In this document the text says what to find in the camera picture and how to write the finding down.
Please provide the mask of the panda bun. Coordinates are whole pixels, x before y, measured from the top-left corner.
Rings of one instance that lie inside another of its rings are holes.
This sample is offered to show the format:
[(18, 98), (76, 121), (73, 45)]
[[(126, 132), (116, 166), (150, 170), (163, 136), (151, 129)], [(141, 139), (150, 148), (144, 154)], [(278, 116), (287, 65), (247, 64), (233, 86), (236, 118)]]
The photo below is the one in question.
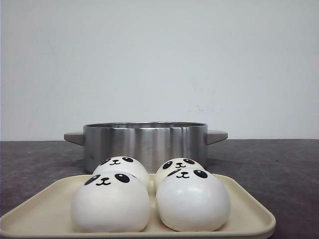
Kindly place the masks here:
[(155, 177), (154, 177), (154, 186), (155, 189), (158, 188), (161, 181), (171, 172), (177, 170), (177, 169), (184, 169), (186, 167), (191, 168), (199, 168), (204, 169), (201, 164), (198, 162), (189, 159), (189, 158), (173, 158), (165, 162), (163, 165), (161, 165), (158, 170), (156, 171)]
[(115, 156), (105, 159), (93, 171), (93, 174), (99, 174), (106, 171), (127, 172), (138, 178), (149, 190), (150, 178), (145, 167), (136, 159), (128, 156)]
[(189, 167), (177, 169), (161, 181), (156, 206), (163, 224), (178, 232), (215, 231), (231, 212), (224, 184), (208, 171)]
[(73, 224), (84, 232), (140, 232), (150, 218), (146, 186), (122, 171), (92, 175), (71, 203)]

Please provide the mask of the stainless steel steamer pot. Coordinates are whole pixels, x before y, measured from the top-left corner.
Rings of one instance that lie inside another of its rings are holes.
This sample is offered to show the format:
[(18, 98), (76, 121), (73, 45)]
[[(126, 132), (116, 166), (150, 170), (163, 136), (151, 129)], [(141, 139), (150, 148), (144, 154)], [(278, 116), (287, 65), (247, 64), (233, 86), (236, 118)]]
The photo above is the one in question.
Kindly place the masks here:
[(206, 166), (208, 146), (227, 137), (227, 132), (208, 130), (207, 124), (198, 122), (96, 123), (64, 134), (66, 141), (84, 148), (84, 169), (89, 173), (115, 156), (137, 159), (149, 173), (181, 157)]

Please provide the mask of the cream plastic tray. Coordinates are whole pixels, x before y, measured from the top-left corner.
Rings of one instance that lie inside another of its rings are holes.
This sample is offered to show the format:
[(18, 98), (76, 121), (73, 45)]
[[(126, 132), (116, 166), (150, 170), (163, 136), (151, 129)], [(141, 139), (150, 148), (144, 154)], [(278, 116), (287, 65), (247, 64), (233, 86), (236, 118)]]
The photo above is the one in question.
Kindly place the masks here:
[(88, 175), (60, 179), (0, 219), (0, 236), (13, 239), (267, 239), (275, 231), (276, 219), (234, 179), (216, 175), (231, 199), (231, 214), (213, 232), (176, 232), (159, 219), (154, 185), (150, 184), (151, 216), (139, 233), (82, 233), (71, 223), (71, 200)]

